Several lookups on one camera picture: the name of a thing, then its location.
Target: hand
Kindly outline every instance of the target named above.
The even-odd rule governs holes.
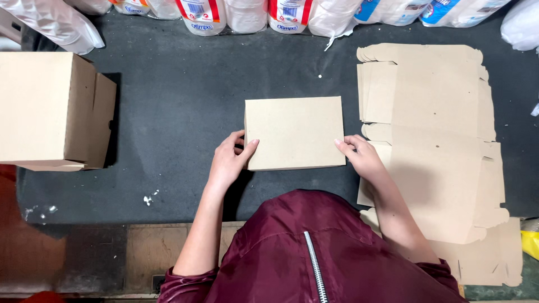
[[[345,136],[344,142],[335,139],[335,145],[352,163],[357,174],[367,181],[373,182],[379,177],[387,176],[384,164],[378,157],[374,146],[361,136]]]
[[[238,178],[247,160],[257,149],[259,142],[258,139],[252,140],[244,149],[234,147],[235,144],[244,145],[243,139],[240,138],[244,134],[244,130],[233,132],[215,149],[208,185],[216,186],[226,192]]]

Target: person's right hand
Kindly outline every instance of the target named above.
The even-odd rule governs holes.
[[[335,139],[335,145],[350,160],[356,172],[367,181],[372,182],[387,174],[374,146],[361,136],[345,136],[344,142]]]

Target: maroon jacket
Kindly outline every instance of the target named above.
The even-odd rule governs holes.
[[[411,263],[343,198],[294,190],[259,207],[220,269],[190,277],[170,269],[158,302],[466,301],[445,261]]]

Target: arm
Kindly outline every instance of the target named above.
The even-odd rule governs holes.
[[[380,231],[386,242],[413,263],[439,264],[374,147],[359,135],[346,136],[344,142],[335,140],[335,144],[360,177],[372,185]]]
[[[217,267],[223,198],[258,145],[258,140],[252,140],[243,150],[234,147],[235,144],[244,144],[240,138],[244,134],[244,130],[230,134],[215,150],[210,177],[173,274],[195,276]]]

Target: barcode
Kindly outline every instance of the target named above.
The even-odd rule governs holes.
[[[295,17],[298,8],[282,8],[282,14],[286,16]]]
[[[192,12],[192,13],[203,13],[204,12],[204,6],[200,5],[200,4],[191,4],[191,3],[188,3],[187,4],[189,6],[189,10]]]

